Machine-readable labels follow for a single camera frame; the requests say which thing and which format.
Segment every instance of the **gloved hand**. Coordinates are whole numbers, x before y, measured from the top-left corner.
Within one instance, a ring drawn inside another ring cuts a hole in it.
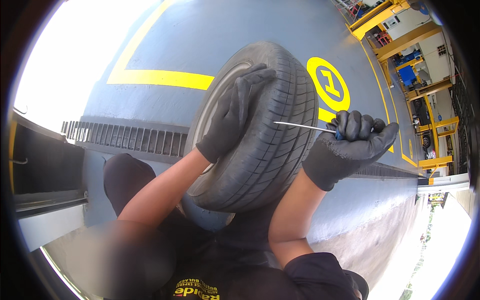
[[[212,124],[204,138],[196,144],[198,151],[209,162],[216,163],[237,143],[247,120],[251,87],[266,84],[276,77],[276,71],[266,67],[264,63],[249,67],[218,100]]]
[[[385,126],[383,120],[362,116],[356,110],[339,111],[326,127],[334,131],[338,128],[346,140],[337,141],[333,133],[322,132],[302,163],[310,180],[326,192],[340,179],[377,161],[398,134],[397,123]]]

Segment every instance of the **car tire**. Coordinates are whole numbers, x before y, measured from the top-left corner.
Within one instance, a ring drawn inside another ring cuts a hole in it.
[[[421,137],[421,145],[423,148],[428,148],[432,144],[432,140],[430,139],[430,136],[428,134],[424,134]]]
[[[415,109],[419,109],[422,107],[422,102],[420,99],[415,99],[413,100],[413,107],[415,107]]]
[[[315,132],[274,121],[308,126],[318,123],[318,96],[305,67],[273,42],[252,43],[235,53],[208,87],[188,133],[185,152],[207,132],[219,95],[246,68],[265,63],[277,79],[252,90],[247,123],[239,143],[211,165],[188,189],[201,208],[238,213],[281,196],[301,168]]]

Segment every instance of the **wheel rim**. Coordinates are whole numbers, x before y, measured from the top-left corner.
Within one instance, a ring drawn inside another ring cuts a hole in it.
[[[204,108],[202,109],[202,112],[200,113],[198,122],[195,125],[190,151],[195,148],[195,145],[199,141],[201,141],[203,139],[203,136],[208,132],[208,129],[212,124],[212,117],[215,114],[218,105],[218,99],[223,95],[228,85],[232,83],[241,73],[243,73],[245,69],[251,66],[252,65],[246,61],[236,64],[220,79],[220,81],[214,87]],[[210,171],[214,167],[214,165],[215,164],[210,164],[202,174]]]

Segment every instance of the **car lift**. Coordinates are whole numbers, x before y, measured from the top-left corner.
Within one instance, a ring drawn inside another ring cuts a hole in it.
[[[406,0],[388,0],[381,3],[370,12],[366,13],[364,16],[362,16],[360,19],[358,19],[358,21],[356,21],[352,25],[350,26],[347,25],[347,27],[352,33],[352,35],[355,36],[360,41],[369,30],[371,30],[378,24],[381,24],[381,22],[388,19],[390,16],[394,14],[398,14],[401,10],[408,9],[409,7],[410,5],[407,3]],[[379,61],[382,67],[382,71],[384,72],[385,77],[387,78],[387,84],[390,87],[392,87],[392,81],[390,79],[390,73],[388,71],[388,58],[399,53],[401,50],[408,48],[412,45],[415,45],[416,43],[428,37],[431,37],[439,32],[442,32],[441,26],[438,26],[434,22],[428,22],[404,34],[403,36],[393,40],[392,42],[384,45],[381,48],[374,47],[371,41],[367,39],[367,41],[370,43],[370,45],[373,48],[373,52],[377,56],[377,60]],[[413,65],[412,67],[415,68],[414,65],[419,62],[420,61],[409,61],[400,67]],[[425,87],[416,89],[411,92],[407,92],[404,90],[404,94],[407,100],[408,111],[410,112],[410,117],[411,117],[410,101],[423,97],[425,99],[425,104],[427,105],[430,120],[432,121],[435,120],[433,118],[432,107],[430,106],[427,95],[433,94],[435,92],[449,88],[451,86],[452,86],[452,83],[450,82],[450,78],[447,78],[440,82],[429,84]],[[437,128],[448,126],[451,124],[455,124],[453,130],[447,130],[441,133],[437,132]],[[425,132],[430,130],[432,131],[435,153],[438,154],[439,153],[438,138],[455,133],[457,130],[457,127],[458,127],[458,117],[454,117],[448,120],[443,120],[440,122],[432,122],[432,124],[420,126],[418,132]],[[449,162],[452,162],[453,161],[452,158],[453,158],[452,156],[446,156],[446,157],[438,157],[438,158],[432,158],[427,160],[420,160],[419,167],[421,167],[422,170],[424,171],[433,169],[433,172],[430,175],[431,177],[433,176],[434,172],[438,168],[446,167]]]

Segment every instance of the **blue screwdriver handle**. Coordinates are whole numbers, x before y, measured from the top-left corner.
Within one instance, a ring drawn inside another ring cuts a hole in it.
[[[343,141],[345,140],[345,137],[338,132],[338,128],[335,130],[335,138],[337,141]]]

